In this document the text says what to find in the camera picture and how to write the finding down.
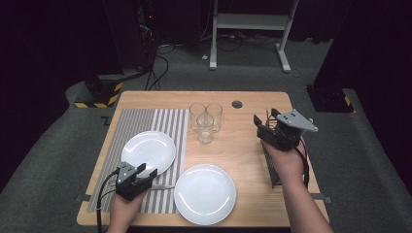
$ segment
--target plate rim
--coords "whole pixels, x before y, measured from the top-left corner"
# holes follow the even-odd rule
[[[214,167],[214,168],[218,168],[219,170],[223,171],[223,173],[224,173],[224,174],[229,178],[229,180],[231,181],[231,184],[232,184],[232,187],[233,187],[233,193],[234,193],[233,202],[232,202],[232,205],[231,205],[231,207],[230,207],[230,211],[227,212],[227,214],[225,214],[225,215],[224,215],[222,218],[220,218],[219,220],[213,221],[213,222],[207,223],[207,224],[199,223],[199,222],[196,222],[196,221],[194,221],[194,220],[192,220],[192,219],[189,219],[189,217],[187,217],[187,216],[185,216],[184,214],[182,214],[182,211],[179,209],[179,206],[178,206],[178,204],[177,204],[177,202],[176,202],[176,194],[177,194],[177,191],[179,190],[179,181],[181,181],[181,176],[183,176],[185,173],[188,173],[188,172],[194,170],[194,169],[197,168],[197,167],[203,167],[203,166],[212,166],[212,167]],[[214,165],[214,164],[202,163],[202,164],[193,165],[193,166],[187,168],[187,170],[184,171],[184,172],[179,176],[179,179],[177,180],[176,185],[175,185],[175,189],[174,189],[174,192],[173,192],[173,196],[174,196],[173,199],[174,199],[176,208],[177,208],[178,211],[179,211],[179,214],[180,214],[181,216],[183,216],[186,220],[190,221],[191,223],[197,224],[197,225],[213,225],[213,224],[216,224],[216,223],[219,223],[219,222],[223,221],[224,219],[226,219],[226,218],[233,212],[233,209],[234,209],[234,206],[236,205],[236,200],[237,200],[237,190],[236,190],[236,184],[234,183],[233,178],[227,173],[227,171],[225,171],[223,168],[221,168],[221,167],[219,167],[219,166],[217,166],[217,165]]]
[[[124,148],[126,147],[126,145],[127,145],[132,139],[134,139],[135,137],[137,137],[137,136],[139,136],[139,135],[145,135],[145,134],[148,134],[148,133],[160,133],[160,134],[166,136],[168,139],[170,139],[170,142],[171,142],[172,145],[173,145],[173,159],[171,159],[170,164],[168,164],[168,166],[166,166],[166,169],[165,169],[162,173],[159,173],[159,172],[158,172],[158,169],[157,169],[157,175],[159,176],[159,175],[165,173],[165,172],[170,168],[170,166],[171,166],[171,165],[173,164],[173,162],[175,161],[176,155],[177,155],[177,149],[176,149],[175,141],[174,141],[168,134],[166,134],[166,133],[164,133],[164,132],[162,132],[162,131],[158,131],[158,130],[147,130],[147,131],[143,131],[143,132],[140,132],[140,133],[138,133],[138,134],[135,134],[133,137],[131,137],[129,140],[127,140],[127,142],[124,144],[123,148],[121,149],[120,161],[121,161],[121,162],[124,161],[122,157],[123,157],[123,152],[124,152]]]

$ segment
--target striped placemat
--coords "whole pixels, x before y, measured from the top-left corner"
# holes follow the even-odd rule
[[[96,188],[89,200],[88,211],[96,211],[97,197],[104,180],[120,166],[121,151],[129,139],[145,131],[163,132],[174,141],[176,157],[172,165],[163,174],[154,179],[154,183],[175,184],[185,169],[185,147],[188,130],[188,110],[176,109],[124,109],[115,130],[112,144],[109,146],[106,161],[103,164]],[[106,185],[103,194],[114,190]],[[176,214],[178,213],[173,199],[174,189],[152,190],[148,192],[142,203],[141,213]],[[114,192],[102,199],[102,212],[109,212],[110,200]]]

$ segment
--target person's left hand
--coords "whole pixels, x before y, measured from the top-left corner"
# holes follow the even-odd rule
[[[110,225],[107,233],[126,232],[131,222],[136,218],[142,206],[143,198],[148,191],[140,193],[133,201],[129,202],[116,193],[110,203]]]

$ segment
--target white plate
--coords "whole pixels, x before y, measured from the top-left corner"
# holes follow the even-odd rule
[[[166,171],[176,156],[173,140],[162,132],[146,131],[131,138],[121,152],[121,161],[134,167],[146,163],[146,170],[138,178],[146,178],[157,168],[160,175]]]
[[[211,225],[225,219],[233,210],[236,187],[223,169],[201,164],[181,175],[174,198],[184,218],[198,225]]]

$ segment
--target tabletop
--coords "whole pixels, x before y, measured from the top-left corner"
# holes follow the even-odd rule
[[[234,108],[240,101],[241,108]],[[223,107],[222,128],[210,144],[203,145],[197,134],[188,129],[185,170],[198,164],[212,164],[224,169],[236,186],[237,200],[231,214],[216,226],[231,227],[288,227],[282,187],[272,188],[270,176],[253,117],[266,119],[272,108],[280,113],[292,110],[285,92],[263,91],[125,91],[113,115],[106,139],[91,175],[86,195],[96,187],[109,146],[113,140],[120,113],[124,109],[188,109],[193,103],[219,103]],[[311,193],[320,193],[309,160]],[[323,200],[315,200],[328,219]],[[77,217],[80,225],[96,225],[95,212],[87,210],[83,201]],[[102,213],[102,223],[109,224],[109,214]],[[180,214],[138,214],[132,225],[194,226]]]

